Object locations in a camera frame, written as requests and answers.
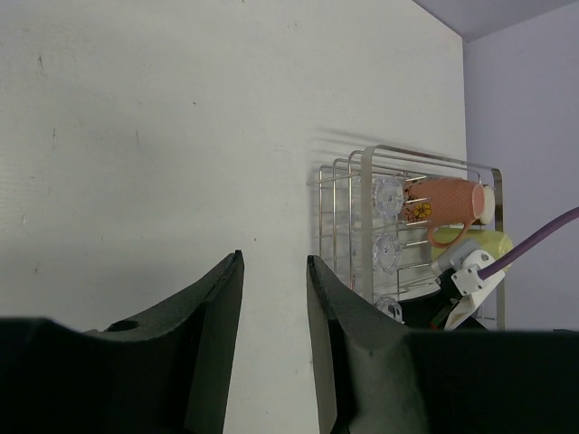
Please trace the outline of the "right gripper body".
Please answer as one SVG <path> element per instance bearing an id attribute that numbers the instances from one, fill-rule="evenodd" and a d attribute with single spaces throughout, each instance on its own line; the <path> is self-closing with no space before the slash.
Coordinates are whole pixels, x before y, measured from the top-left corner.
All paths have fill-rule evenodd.
<path id="1" fill-rule="evenodd" d="M 403 321 L 411 328 L 443 330 L 449 313 L 461 299 L 459 293 L 439 290 L 423 297 L 401 301 Z"/>

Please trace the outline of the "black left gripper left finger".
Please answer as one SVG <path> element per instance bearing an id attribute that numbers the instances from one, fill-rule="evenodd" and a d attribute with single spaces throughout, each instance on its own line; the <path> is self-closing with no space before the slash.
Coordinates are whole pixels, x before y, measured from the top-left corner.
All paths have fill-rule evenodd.
<path id="1" fill-rule="evenodd" d="M 47 318 L 1 321 L 4 433 L 220 433 L 241 313 L 244 262 L 102 331 Z"/>

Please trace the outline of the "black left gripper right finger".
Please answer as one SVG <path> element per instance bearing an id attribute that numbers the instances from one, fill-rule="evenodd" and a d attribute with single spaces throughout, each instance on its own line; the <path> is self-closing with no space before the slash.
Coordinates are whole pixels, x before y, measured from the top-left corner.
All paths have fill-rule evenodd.
<path id="1" fill-rule="evenodd" d="M 307 260 L 322 433 L 575 433 L 575 332 L 426 331 Z"/>

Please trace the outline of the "clear glass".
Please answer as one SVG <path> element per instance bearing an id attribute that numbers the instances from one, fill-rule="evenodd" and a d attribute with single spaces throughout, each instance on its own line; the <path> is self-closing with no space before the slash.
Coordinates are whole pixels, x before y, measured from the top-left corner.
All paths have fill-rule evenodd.
<path id="1" fill-rule="evenodd" d="M 371 258 L 364 259 L 364 239 L 358 237 L 359 266 L 372 265 L 373 271 L 392 274 L 398 270 L 402 258 L 402 244 L 392 233 L 373 232 L 371 237 Z"/>
<path id="2" fill-rule="evenodd" d="M 397 217 L 402 210 L 404 195 L 403 185 L 399 178 L 390 175 L 374 175 L 369 192 L 362 188 L 360 177 L 353 182 L 353 201 L 355 212 L 361 212 L 362 200 L 370 199 L 372 215 L 384 220 Z"/>
<path id="3" fill-rule="evenodd" d="M 374 302 L 374 307 L 391 317 L 398 323 L 403 323 L 403 310 L 397 300 L 388 296 L 380 296 Z"/>

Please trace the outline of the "green mug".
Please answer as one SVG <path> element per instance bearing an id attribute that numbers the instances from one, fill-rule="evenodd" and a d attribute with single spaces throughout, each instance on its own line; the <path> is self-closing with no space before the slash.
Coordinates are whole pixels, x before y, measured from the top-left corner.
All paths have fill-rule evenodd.
<path id="1" fill-rule="evenodd" d="M 437 274 L 463 269 L 463 262 L 475 250 L 500 259 L 513 249 L 513 242 L 502 231 L 443 227 L 432 233 L 431 269 Z"/>

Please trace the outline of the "orange floral mug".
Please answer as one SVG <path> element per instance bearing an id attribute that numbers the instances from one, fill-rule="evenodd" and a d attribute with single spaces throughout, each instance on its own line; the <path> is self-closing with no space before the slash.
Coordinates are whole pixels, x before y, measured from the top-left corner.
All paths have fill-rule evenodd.
<path id="1" fill-rule="evenodd" d="M 427 230 L 427 239 L 438 249 L 448 249 L 458 243 L 485 208 L 485 191 L 481 183 L 440 177 L 428 178 L 404 185 L 404 204 L 399 213 L 401 220 L 411 226 Z M 461 225 L 452 241 L 435 240 L 441 227 Z"/>

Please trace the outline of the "steel cup brown band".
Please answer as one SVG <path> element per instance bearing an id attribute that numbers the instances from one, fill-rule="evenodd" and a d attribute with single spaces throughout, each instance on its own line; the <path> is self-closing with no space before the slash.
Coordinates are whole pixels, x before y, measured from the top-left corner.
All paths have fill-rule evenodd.
<path id="1" fill-rule="evenodd" d="M 480 217 L 477 220 L 478 225 L 487 225 L 492 223 L 495 215 L 496 199 L 495 191 L 489 185 L 483 186 L 484 207 Z"/>

